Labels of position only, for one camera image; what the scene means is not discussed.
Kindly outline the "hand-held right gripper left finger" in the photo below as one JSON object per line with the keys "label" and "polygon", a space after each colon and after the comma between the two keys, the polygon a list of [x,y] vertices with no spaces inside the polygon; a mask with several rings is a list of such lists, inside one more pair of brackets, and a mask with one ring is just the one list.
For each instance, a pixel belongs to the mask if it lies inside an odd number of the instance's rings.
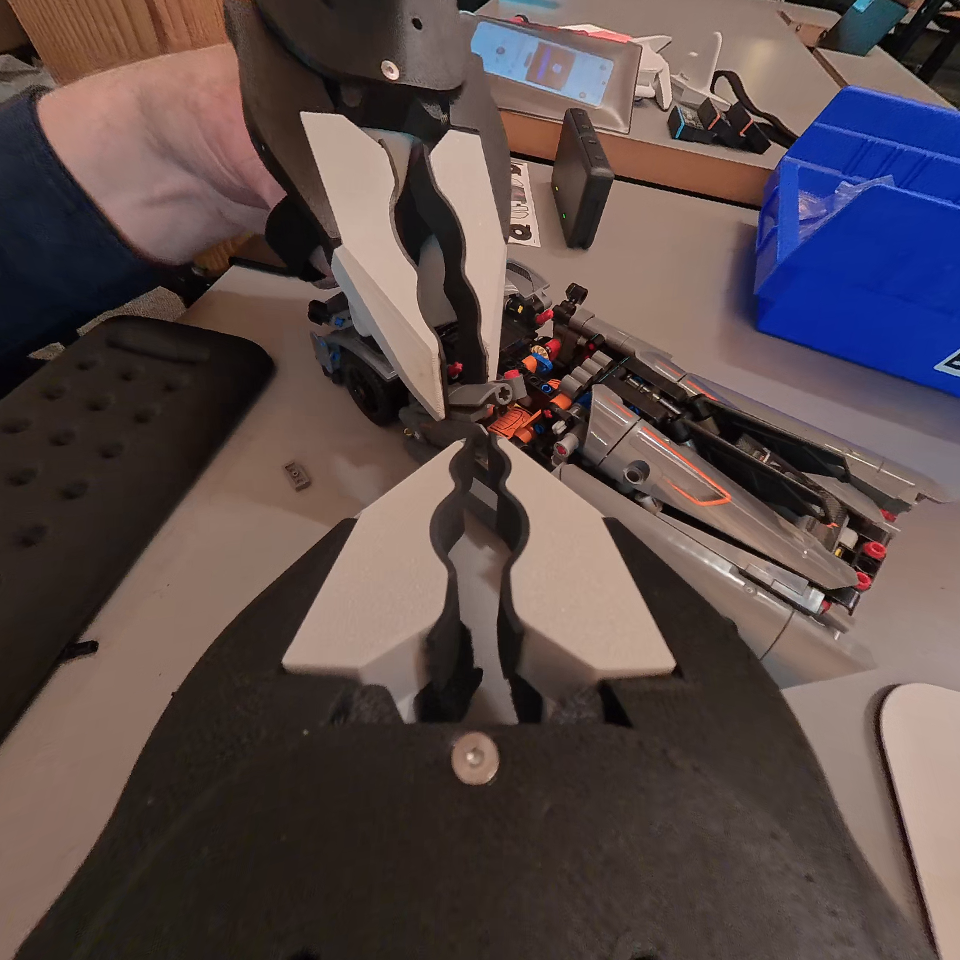
{"label": "hand-held right gripper left finger", "polygon": [[450,550],[469,490],[470,444],[459,439],[362,510],[283,668],[383,687],[401,710],[445,687],[461,645]]}

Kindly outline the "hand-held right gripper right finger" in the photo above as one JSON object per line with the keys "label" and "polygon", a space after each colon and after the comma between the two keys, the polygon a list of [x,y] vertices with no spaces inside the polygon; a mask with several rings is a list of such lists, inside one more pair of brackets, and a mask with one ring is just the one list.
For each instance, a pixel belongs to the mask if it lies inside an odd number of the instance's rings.
{"label": "hand-held right gripper right finger", "polygon": [[603,514],[504,438],[490,440],[490,480],[509,548],[497,632],[514,702],[672,674],[674,655]]}

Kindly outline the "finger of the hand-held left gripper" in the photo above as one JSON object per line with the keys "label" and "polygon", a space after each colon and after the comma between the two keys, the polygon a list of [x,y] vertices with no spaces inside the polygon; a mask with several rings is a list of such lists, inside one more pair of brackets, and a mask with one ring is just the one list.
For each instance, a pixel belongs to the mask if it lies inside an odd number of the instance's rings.
{"label": "finger of the hand-held left gripper", "polygon": [[339,233],[331,265],[354,325],[441,421],[447,403],[440,343],[419,304],[417,269],[396,232],[398,177],[390,150],[341,114],[299,116]]}
{"label": "finger of the hand-held left gripper", "polygon": [[[458,346],[467,383],[496,378],[500,353],[507,244],[480,137],[448,130],[429,152],[413,136],[404,185],[420,189],[421,217],[429,221],[443,257],[443,291],[458,321]],[[418,272],[401,244],[395,252],[395,367],[406,385],[441,385],[445,359],[418,299]]]}

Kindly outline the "grey orange lego car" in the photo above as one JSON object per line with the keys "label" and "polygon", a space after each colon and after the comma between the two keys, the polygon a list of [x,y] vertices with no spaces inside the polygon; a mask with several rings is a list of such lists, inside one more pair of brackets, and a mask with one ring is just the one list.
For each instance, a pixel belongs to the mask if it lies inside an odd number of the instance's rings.
{"label": "grey orange lego car", "polygon": [[737,627],[782,688],[873,669],[849,630],[919,500],[947,494],[678,367],[570,284],[506,263],[495,386],[474,400],[450,307],[435,325],[454,418],[472,418],[617,519]]}

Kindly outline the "person's left forearm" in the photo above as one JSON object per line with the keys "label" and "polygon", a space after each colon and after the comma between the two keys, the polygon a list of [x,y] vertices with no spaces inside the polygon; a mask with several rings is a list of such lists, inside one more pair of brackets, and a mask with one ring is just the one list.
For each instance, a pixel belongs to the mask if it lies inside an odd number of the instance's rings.
{"label": "person's left forearm", "polygon": [[29,356],[70,343],[90,319],[161,285],[168,272],[134,252],[42,131],[40,87],[1,109],[1,390],[38,368]]}

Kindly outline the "lego sticker sheet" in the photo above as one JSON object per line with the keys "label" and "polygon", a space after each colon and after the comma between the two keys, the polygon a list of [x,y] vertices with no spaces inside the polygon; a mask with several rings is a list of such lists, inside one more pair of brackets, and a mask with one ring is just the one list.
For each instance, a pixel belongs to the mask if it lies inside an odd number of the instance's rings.
{"label": "lego sticker sheet", "polygon": [[539,248],[541,238],[527,162],[510,159],[510,220],[508,240],[511,244]]}

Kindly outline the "person's left hand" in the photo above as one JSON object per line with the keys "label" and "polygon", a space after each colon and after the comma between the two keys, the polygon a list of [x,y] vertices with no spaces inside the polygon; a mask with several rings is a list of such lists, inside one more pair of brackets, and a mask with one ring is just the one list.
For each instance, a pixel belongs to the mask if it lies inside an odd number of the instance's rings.
{"label": "person's left hand", "polygon": [[94,205],[159,263],[262,234],[285,196],[247,131],[230,44],[81,78],[40,97],[38,118]]}

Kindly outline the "black power bank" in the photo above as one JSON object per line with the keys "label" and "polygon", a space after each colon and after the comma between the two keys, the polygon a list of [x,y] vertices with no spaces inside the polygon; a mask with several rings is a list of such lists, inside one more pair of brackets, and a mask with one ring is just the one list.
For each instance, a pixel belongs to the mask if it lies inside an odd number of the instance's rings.
{"label": "black power bank", "polygon": [[589,114],[574,106],[563,115],[551,190],[566,246],[589,249],[615,174]]}

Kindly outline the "smartphone in clear pouch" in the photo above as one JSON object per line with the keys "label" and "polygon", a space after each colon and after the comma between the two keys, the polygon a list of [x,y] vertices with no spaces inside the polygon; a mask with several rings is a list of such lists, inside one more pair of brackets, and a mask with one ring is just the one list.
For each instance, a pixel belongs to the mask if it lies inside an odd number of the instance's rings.
{"label": "smartphone in clear pouch", "polygon": [[462,19],[500,111],[560,122],[577,107],[597,130],[630,132],[640,45],[480,14]]}

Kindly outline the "brown ribbed panel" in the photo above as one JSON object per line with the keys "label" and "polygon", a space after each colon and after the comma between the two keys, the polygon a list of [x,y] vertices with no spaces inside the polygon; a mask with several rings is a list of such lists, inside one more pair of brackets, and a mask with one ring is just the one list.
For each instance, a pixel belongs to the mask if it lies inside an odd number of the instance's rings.
{"label": "brown ribbed panel", "polygon": [[219,1],[11,1],[38,50],[133,57],[227,40]]}

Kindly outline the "white gadget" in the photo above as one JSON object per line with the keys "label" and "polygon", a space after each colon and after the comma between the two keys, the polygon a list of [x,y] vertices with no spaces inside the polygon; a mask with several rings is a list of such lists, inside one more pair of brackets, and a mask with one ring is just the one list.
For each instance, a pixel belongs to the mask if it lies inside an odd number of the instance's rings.
{"label": "white gadget", "polygon": [[640,50],[633,91],[635,103],[652,99],[666,113],[675,105],[697,108],[706,100],[721,111],[730,107],[729,101],[711,91],[722,48],[721,32],[714,31],[701,49],[679,55],[674,67],[662,53],[672,42],[671,36],[631,37],[630,42]]}

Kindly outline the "black orange gadget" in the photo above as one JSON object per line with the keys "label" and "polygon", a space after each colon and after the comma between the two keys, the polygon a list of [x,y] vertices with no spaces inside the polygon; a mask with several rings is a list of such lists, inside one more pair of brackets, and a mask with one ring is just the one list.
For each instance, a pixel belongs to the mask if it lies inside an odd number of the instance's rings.
{"label": "black orange gadget", "polygon": [[734,94],[730,106],[717,106],[710,97],[695,106],[677,102],[666,120],[673,140],[723,146],[756,155],[765,154],[772,144],[789,149],[797,141],[798,134],[779,117],[761,110],[752,102],[735,71],[716,70],[710,93],[714,93],[720,80],[725,80]]}

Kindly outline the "blue storage bin white tag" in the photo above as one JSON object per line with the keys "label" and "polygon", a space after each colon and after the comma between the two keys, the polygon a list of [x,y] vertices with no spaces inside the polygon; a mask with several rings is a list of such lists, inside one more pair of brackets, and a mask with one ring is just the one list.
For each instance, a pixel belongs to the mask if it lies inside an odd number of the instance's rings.
{"label": "blue storage bin white tag", "polygon": [[765,187],[757,329],[958,397],[958,242],[958,110],[843,88]]}

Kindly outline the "white book stand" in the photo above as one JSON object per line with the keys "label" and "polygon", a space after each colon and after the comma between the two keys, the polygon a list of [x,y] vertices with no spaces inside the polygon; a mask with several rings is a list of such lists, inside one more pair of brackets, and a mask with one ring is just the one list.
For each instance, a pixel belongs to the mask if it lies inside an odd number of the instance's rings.
{"label": "white book stand", "polygon": [[959,957],[959,693],[893,687],[879,734],[919,899],[935,949]]}

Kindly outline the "teal box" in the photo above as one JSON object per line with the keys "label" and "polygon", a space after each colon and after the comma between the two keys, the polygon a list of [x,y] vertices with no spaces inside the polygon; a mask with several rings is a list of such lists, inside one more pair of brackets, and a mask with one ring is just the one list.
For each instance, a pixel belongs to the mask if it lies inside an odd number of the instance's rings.
{"label": "teal box", "polygon": [[864,57],[905,18],[909,2],[853,1],[818,41],[818,49]]}

